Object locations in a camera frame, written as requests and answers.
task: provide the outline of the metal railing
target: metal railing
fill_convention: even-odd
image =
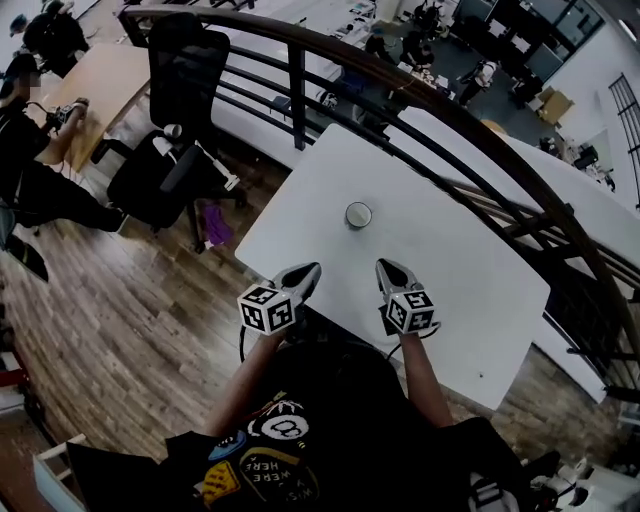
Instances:
[[[624,275],[632,286],[640,284],[640,271],[624,260],[620,264],[620,258],[615,254],[597,246],[577,222],[570,206],[565,205],[529,164],[502,139],[456,103],[419,80],[414,80],[407,73],[335,38],[299,26],[245,13],[202,7],[126,7],[118,18],[131,42],[136,46],[146,47],[149,21],[153,22],[176,12],[192,13],[207,26],[230,28],[285,44],[288,55],[286,62],[236,46],[231,46],[231,53],[286,73],[288,87],[229,64],[225,66],[225,71],[290,98],[289,107],[285,108],[266,96],[225,80],[220,82],[220,88],[278,112],[289,118],[291,124],[283,123],[224,92],[216,93],[216,98],[291,134],[292,144],[300,150],[307,144],[313,144],[315,139],[312,135],[324,130],[308,115],[309,111],[315,111],[408,164],[416,173],[469,209],[549,283],[552,297],[547,312],[551,308],[563,317],[555,318],[555,321],[574,346],[575,353],[579,353],[593,365],[612,395],[624,393],[625,399],[628,399],[627,393],[637,393],[637,400],[640,402],[640,391],[635,379],[640,360],[640,337],[611,270],[615,268],[617,274]],[[140,27],[139,21],[143,19],[146,20],[147,28]],[[307,52],[357,73],[369,83],[393,91],[394,97],[399,96],[406,105],[421,108],[447,124],[491,158],[510,179],[528,193],[542,213],[512,203],[457,156],[399,119],[393,112],[338,82],[331,82],[306,70]],[[443,178],[390,143],[377,130],[361,125],[351,117],[306,96],[306,83],[335,94],[357,105],[380,122],[394,126],[449,163],[474,186],[461,185]],[[584,260],[595,279],[573,271],[566,260],[575,257]],[[585,332],[584,326],[592,326],[598,335],[592,335],[590,329]],[[628,346],[619,340],[621,328]],[[632,357],[627,353],[629,350],[632,350]],[[621,353],[625,354],[620,359],[614,357]]]
[[[640,183],[638,179],[638,173],[640,173],[640,106],[624,74],[609,86],[609,90],[616,102],[618,117],[627,137],[629,158],[638,195],[636,209],[640,210]]]

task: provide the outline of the black office chair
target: black office chair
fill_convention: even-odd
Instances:
[[[151,121],[167,129],[151,132],[135,150],[110,146],[127,158],[107,190],[113,205],[154,231],[173,225],[186,207],[198,253],[204,242],[195,200],[232,198],[237,207],[245,202],[244,191],[232,190],[238,178],[216,158],[210,118],[229,46],[225,34],[205,30],[192,14],[158,20],[149,34],[149,110]]]

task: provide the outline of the mesh backrest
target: mesh backrest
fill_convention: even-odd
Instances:
[[[211,123],[211,104],[229,55],[229,38],[205,30],[196,16],[172,14],[149,34],[151,121],[189,132]]]

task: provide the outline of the blue patch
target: blue patch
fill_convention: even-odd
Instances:
[[[224,459],[235,452],[238,448],[241,448],[246,442],[247,435],[242,430],[238,430],[238,432],[233,436],[227,437],[213,449],[211,454],[209,454],[209,460],[214,461]]]

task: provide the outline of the white cube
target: white cube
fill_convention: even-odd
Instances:
[[[389,298],[387,319],[401,334],[419,332],[432,325],[435,306],[424,290],[395,293]]]
[[[296,321],[290,294],[257,284],[238,297],[238,307],[242,325],[263,334],[272,334]]]

